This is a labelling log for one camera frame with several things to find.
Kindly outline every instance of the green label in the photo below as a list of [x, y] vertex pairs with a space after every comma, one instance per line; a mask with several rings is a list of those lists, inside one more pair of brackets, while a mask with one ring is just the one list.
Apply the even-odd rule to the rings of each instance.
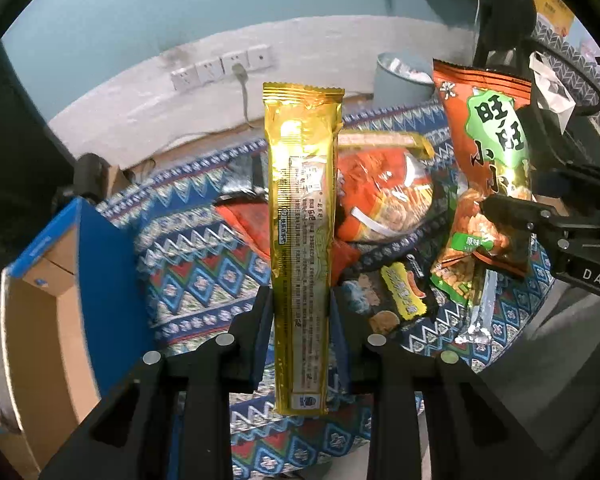
[[483, 247], [487, 251], [491, 251], [493, 249], [493, 242], [479, 236], [468, 235], [467, 233], [454, 233], [451, 238], [451, 248], [456, 251], [473, 253], [478, 247]]
[[485, 160], [499, 160], [507, 168], [515, 168], [528, 158], [526, 137], [514, 100], [493, 90], [479, 91], [466, 101], [469, 119], [466, 132], [475, 141], [476, 153], [472, 166]]

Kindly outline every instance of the patterned tablecloth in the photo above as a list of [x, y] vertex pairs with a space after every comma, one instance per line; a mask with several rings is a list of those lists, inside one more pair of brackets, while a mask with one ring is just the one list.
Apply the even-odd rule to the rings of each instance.
[[[417, 108], [360, 112], [345, 118], [351, 128], [412, 130], [426, 134], [436, 150], [428, 165], [437, 180], [452, 182], [453, 148], [446, 117], [436, 102]], [[235, 185], [245, 158], [266, 165], [263, 139], [235, 146], [156, 174], [101, 204], [113, 224], [136, 241], [138, 273], [144, 281], [148, 319], [155, 343], [165, 354], [195, 350], [227, 330], [233, 316], [251, 309], [260, 285], [269, 283], [268, 262], [261, 259], [212, 207], [228, 183]], [[446, 201], [434, 205], [432, 218], [416, 232], [365, 253], [367, 258], [399, 257], [418, 251], [434, 257], [431, 237], [447, 221]], [[476, 371], [493, 362], [536, 313], [549, 289], [549, 261], [532, 248], [531, 273], [524, 282], [501, 277], [493, 316], [493, 343], [455, 345], [462, 312], [447, 301], [435, 320], [421, 319], [400, 331], [403, 346], [434, 355], [453, 345]], [[236, 478], [273, 475], [330, 460], [368, 442], [371, 402], [340, 391], [331, 362], [329, 414], [321, 418], [281, 416], [274, 409], [274, 369], [269, 346], [264, 378], [253, 395], [232, 394], [231, 432]], [[416, 398], [422, 409], [422, 400]]]

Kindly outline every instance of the yellow package in background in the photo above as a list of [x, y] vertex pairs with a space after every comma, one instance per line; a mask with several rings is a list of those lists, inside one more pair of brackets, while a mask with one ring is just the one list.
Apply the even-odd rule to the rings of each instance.
[[326, 412], [337, 135], [344, 90], [265, 83], [276, 409]]

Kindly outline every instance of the wall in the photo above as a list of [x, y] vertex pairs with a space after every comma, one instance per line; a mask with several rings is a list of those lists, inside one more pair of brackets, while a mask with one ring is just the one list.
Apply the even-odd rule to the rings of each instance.
[[[49, 121], [82, 95], [130, 67], [218, 32], [305, 16], [361, 15], [412, 18], [469, 30], [474, 24], [476, 1], [33, 0], [5, 34], [3, 44], [18, 78]], [[366, 41], [365, 34], [358, 36]], [[387, 39], [389, 45], [395, 43]], [[315, 40], [321, 50], [329, 48], [328, 44], [320, 44], [320, 38]], [[222, 52], [234, 48], [234, 44], [227, 43]], [[74, 146], [79, 139], [67, 141], [67, 137], [82, 135], [76, 131], [56, 134]]]

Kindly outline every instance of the cardboard box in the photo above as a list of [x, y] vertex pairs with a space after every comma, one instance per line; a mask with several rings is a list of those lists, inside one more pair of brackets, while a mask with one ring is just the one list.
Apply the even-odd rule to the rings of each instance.
[[74, 199], [4, 270], [0, 327], [11, 401], [41, 469], [153, 347], [131, 236]]

